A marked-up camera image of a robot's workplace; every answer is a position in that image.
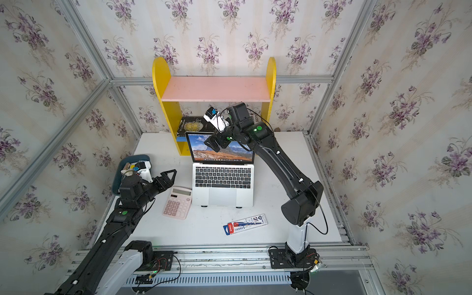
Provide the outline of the silver laptop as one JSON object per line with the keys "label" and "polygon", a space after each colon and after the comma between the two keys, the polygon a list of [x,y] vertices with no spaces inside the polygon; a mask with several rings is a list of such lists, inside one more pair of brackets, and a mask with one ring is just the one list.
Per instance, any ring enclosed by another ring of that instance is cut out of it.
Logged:
{"label": "silver laptop", "polygon": [[186,133],[193,161],[193,204],[201,207],[252,207],[254,152],[235,142],[216,152],[205,144],[210,136],[208,132]]}

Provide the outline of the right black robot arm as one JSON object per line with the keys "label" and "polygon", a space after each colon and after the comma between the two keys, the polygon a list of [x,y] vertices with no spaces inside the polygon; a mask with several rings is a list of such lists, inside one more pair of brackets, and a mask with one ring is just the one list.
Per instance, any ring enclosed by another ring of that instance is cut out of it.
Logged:
{"label": "right black robot arm", "polygon": [[269,122],[262,118],[255,123],[250,115],[253,111],[245,103],[235,104],[224,111],[227,118],[213,107],[204,114],[204,119],[216,129],[205,140],[205,145],[219,152],[236,142],[267,164],[289,197],[289,201],[281,206],[284,217],[294,226],[286,242],[286,251],[300,256],[309,247],[306,222],[321,205],[323,185],[320,181],[313,182],[296,167],[279,145]]}

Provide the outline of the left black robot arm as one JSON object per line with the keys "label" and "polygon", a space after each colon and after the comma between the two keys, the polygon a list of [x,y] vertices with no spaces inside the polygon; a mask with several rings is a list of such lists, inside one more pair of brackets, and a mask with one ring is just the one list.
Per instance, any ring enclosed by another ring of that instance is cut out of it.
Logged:
{"label": "left black robot arm", "polygon": [[112,263],[120,247],[131,236],[142,217],[149,211],[146,205],[155,196],[170,189],[177,175],[175,169],[162,172],[147,181],[137,172],[116,175],[118,204],[106,220],[102,234],[77,269],[54,292],[56,295],[115,295],[139,267],[151,261],[152,243],[130,243],[118,262]]}

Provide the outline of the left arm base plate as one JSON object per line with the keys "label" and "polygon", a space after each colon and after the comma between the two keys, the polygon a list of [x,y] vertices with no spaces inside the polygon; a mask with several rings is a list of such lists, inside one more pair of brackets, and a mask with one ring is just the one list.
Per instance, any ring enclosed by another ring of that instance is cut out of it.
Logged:
{"label": "left arm base plate", "polygon": [[150,262],[144,263],[139,272],[170,271],[173,264],[173,251],[155,251]]}

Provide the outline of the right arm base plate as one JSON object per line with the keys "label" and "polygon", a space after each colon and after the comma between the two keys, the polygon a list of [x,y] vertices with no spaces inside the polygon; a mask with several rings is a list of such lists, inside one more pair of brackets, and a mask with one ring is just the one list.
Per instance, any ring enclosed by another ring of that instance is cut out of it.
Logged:
{"label": "right arm base plate", "polygon": [[279,249],[272,246],[268,249],[268,255],[272,269],[311,269],[320,262],[319,254],[310,245],[298,254],[288,247]]}

